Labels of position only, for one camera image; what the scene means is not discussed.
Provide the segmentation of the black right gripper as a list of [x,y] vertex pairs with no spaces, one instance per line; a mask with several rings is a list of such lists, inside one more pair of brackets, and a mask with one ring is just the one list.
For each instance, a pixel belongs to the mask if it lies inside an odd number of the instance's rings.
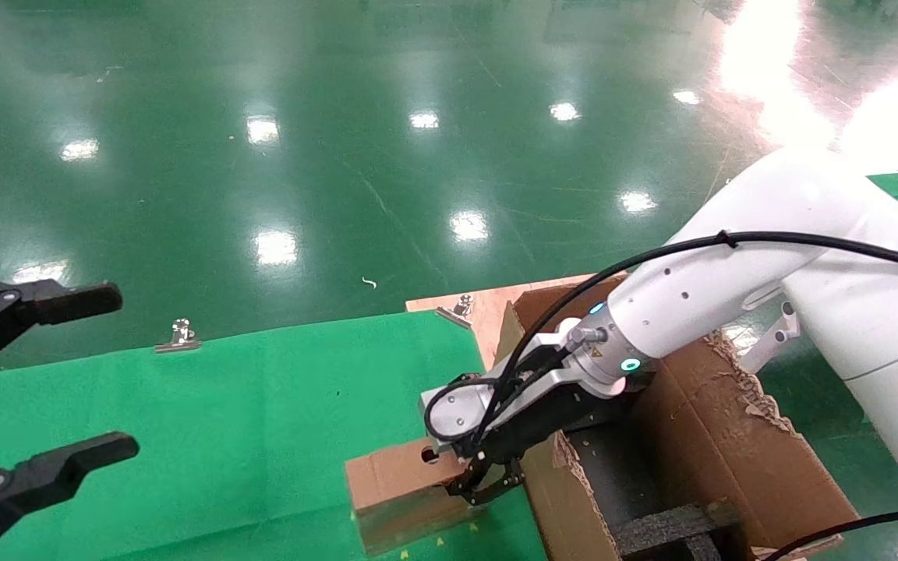
[[501,464],[503,474],[488,485],[483,479],[491,468],[484,460],[471,462],[445,485],[448,495],[465,495],[471,506],[483,506],[521,487],[526,479],[519,460],[527,450],[557,431],[571,432],[628,417],[641,391],[624,391],[608,399],[594,397],[576,383],[557,386],[495,429],[488,429],[477,446],[464,444],[465,457],[482,456]]

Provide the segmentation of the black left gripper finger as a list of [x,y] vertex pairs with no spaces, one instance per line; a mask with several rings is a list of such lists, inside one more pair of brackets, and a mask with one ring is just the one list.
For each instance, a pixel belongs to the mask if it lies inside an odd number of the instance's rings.
[[39,453],[11,469],[0,468],[0,538],[24,517],[67,502],[86,476],[138,455],[127,433],[106,433]]
[[0,351],[39,324],[62,324],[117,312],[122,294],[114,283],[66,288],[53,278],[0,283]]

